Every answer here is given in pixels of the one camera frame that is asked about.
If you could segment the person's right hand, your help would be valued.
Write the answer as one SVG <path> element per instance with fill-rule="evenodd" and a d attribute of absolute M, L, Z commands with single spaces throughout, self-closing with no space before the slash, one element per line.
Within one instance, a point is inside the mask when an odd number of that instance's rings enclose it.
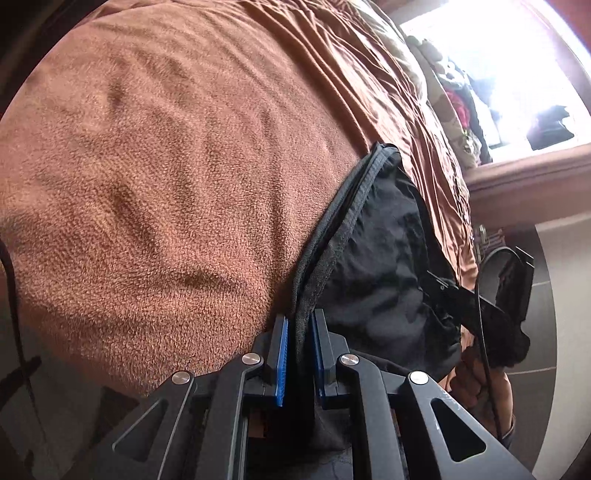
<path fill-rule="evenodd" d="M 455 367 L 450 395 L 491 434 L 505 437 L 514 426 L 514 397 L 510 379 L 503 369 L 491 369 L 487 381 L 476 346 L 468 347 Z"/>

